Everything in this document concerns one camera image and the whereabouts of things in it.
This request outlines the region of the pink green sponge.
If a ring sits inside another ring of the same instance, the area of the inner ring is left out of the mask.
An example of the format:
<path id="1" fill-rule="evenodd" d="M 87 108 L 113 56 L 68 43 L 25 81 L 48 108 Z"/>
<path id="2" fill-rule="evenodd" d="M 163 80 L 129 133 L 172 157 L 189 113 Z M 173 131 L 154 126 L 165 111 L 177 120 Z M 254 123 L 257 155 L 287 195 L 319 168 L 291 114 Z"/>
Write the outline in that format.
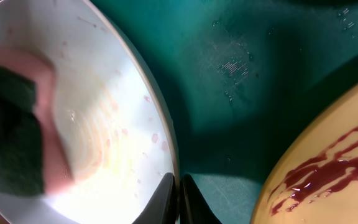
<path id="1" fill-rule="evenodd" d="M 0 47 L 0 193 L 53 195 L 73 185 L 53 120 L 54 96 L 50 62 Z"/>

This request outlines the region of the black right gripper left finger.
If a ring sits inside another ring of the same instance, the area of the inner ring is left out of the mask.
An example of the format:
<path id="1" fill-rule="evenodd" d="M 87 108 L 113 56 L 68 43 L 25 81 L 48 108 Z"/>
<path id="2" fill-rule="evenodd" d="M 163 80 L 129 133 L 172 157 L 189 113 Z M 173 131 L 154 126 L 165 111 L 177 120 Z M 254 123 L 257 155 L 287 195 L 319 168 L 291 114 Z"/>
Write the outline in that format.
<path id="1" fill-rule="evenodd" d="M 144 210 L 133 224 L 175 224 L 177 220 L 177 190 L 175 177 L 166 173 Z"/>

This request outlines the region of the light blue plate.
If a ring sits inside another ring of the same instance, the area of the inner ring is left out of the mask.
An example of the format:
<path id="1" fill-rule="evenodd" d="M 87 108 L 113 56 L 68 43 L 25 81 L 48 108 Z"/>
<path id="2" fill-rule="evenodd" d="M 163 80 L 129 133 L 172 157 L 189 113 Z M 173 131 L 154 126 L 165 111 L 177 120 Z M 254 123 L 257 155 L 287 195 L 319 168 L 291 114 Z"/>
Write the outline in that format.
<path id="1" fill-rule="evenodd" d="M 75 184 L 52 197 L 0 193 L 10 223 L 132 223 L 162 177 L 178 174 L 171 119 L 122 31 L 84 0 L 0 1 L 0 46 L 47 57 L 54 119 Z"/>

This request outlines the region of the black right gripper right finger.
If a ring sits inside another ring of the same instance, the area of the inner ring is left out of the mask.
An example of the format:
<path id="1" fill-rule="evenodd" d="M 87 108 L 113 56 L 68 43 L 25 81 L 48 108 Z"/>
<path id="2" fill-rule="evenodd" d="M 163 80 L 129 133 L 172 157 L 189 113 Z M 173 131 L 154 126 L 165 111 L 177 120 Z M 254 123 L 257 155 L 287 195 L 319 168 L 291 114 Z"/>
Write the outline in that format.
<path id="1" fill-rule="evenodd" d="M 221 224 L 190 174 L 184 175 L 180 182 L 180 223 Z"/>

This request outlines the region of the teal plastic tray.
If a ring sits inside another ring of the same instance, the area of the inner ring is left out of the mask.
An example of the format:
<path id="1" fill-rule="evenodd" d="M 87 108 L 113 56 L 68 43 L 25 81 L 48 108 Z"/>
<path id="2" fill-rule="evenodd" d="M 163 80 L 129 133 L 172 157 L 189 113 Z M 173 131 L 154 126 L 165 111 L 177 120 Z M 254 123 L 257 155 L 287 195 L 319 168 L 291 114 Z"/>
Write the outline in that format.
<path id="1" fill-rule="evenodd" d="M 358 83 L 358 1 L 94 0 L 154 75 L 180 172 L 249 223 L 273 166 Z"/>

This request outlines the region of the yellow plate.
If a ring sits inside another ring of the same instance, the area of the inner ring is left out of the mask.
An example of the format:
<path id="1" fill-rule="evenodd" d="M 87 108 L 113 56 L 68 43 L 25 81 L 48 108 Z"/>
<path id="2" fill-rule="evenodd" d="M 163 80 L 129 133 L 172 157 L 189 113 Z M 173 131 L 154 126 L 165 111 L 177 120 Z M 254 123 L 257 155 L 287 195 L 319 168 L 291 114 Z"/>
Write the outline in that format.
<path id="1" fill-rule="evenodd" d="M 358 223 L 358 84 L 321 113 L 267 178 L 252 223 Z"/>

